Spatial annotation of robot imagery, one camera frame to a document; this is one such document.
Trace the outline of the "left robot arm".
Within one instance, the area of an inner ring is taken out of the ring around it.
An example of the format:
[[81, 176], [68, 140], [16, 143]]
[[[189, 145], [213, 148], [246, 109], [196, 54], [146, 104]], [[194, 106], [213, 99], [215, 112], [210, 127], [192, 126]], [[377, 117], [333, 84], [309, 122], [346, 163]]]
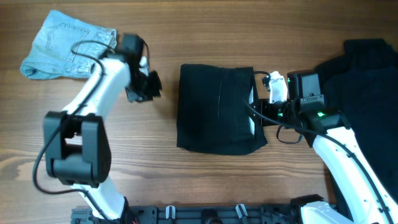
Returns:
[[150, 69], [148, 44], [136, 34], [126, 34], [118, 48], [107, 46], [92, 59], [97, 66], [76, 98], [44, 118], [44, 146], [34, 164], [33, 184], [42, 193], [53, 194], [37, 179], [44, 158], [47, 174], [70, 186], [57, 193], [78, 192], [91, 207], [93, 223], [138, 223], [109, 176], [111, 150], [104, 121], [120, 92], [126, 92], [130, 103], [143, 103], [159, 97], [162, 85], [158, 73]]

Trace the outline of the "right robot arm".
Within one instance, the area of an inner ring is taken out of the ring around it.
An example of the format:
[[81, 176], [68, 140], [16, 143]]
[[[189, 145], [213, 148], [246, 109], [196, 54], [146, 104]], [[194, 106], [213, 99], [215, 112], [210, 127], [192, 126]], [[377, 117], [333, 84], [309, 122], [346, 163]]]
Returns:
[[289, 223], [397, 223], [397, 201], [377, 178], [346, 116], [325, 106], [316, 73], [261, 72], [268, 100], [251, 102], [263, 126], [291, 128], [305, 138], [330, 171], [336, 206], [319, 195], [290, 201]]

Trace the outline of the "black shorts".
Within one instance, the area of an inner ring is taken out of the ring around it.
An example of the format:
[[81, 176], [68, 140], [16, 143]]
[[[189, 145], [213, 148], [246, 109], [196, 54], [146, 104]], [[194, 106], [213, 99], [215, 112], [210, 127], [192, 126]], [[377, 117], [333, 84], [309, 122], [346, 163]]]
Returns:
[[267, 144], [248, 105], [258, 101], [252, 67], [203, 64], [180, 67], [177, 147], [241, 156]]

